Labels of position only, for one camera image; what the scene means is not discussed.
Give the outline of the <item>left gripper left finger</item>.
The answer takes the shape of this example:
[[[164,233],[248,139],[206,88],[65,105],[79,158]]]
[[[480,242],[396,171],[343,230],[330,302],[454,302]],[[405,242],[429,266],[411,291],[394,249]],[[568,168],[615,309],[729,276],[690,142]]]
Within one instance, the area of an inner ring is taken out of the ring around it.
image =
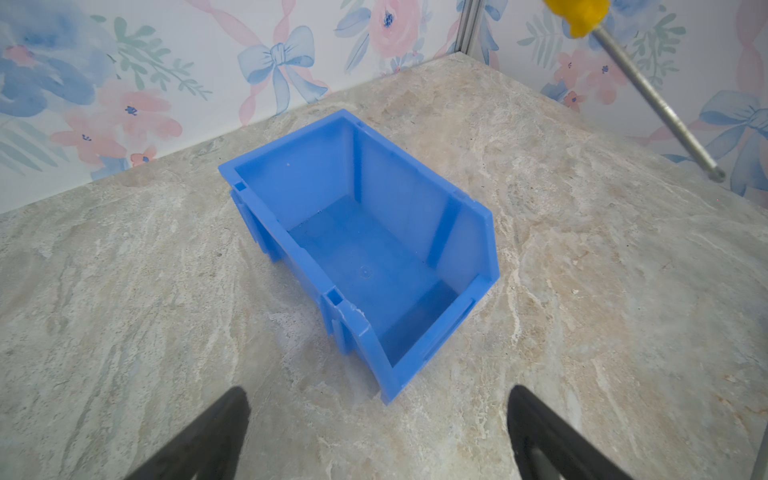
[[[251,408],[234,386],[128,475],[130,479],[233,479]]]

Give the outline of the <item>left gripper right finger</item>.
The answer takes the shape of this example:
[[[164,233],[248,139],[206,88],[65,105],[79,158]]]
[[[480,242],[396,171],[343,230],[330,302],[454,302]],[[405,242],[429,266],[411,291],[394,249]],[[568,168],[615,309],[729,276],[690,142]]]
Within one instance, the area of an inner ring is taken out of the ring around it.
[[[507,430],[523,479],[629,477],[521,384],[508,397]]]

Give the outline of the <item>yellow handled screwdriver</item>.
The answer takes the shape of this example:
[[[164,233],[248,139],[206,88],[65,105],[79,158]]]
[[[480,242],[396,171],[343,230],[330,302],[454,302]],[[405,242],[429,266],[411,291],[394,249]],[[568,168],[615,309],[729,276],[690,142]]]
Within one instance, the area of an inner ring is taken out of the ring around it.
[[[554,15],[566,21],[573,37],[594,36],[693,161],[708,174],[709,179],[717,183],[725,180],[725,171],[641,73],[620,43],[602,26],[603,20],[610,13],[610,1],[551,0],[545,1],[545,5]]]

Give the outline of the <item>blue plastic storage bin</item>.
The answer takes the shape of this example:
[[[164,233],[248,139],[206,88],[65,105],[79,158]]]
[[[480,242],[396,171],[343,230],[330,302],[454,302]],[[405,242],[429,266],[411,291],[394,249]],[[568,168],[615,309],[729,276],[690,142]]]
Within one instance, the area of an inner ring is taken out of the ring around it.
[[[250,234],[392,402],[498,281],[492,213],[348,111],[222,164]]]

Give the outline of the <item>right aluminium corner post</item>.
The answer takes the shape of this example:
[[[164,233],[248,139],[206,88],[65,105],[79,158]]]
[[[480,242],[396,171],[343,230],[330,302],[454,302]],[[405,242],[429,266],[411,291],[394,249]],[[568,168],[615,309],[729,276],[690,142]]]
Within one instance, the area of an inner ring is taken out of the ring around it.
[[[459,27],[455,39],[454,52],[468,55],[471,49],[476,24],[480,17],[483,0],[463,0],[460,12]]]

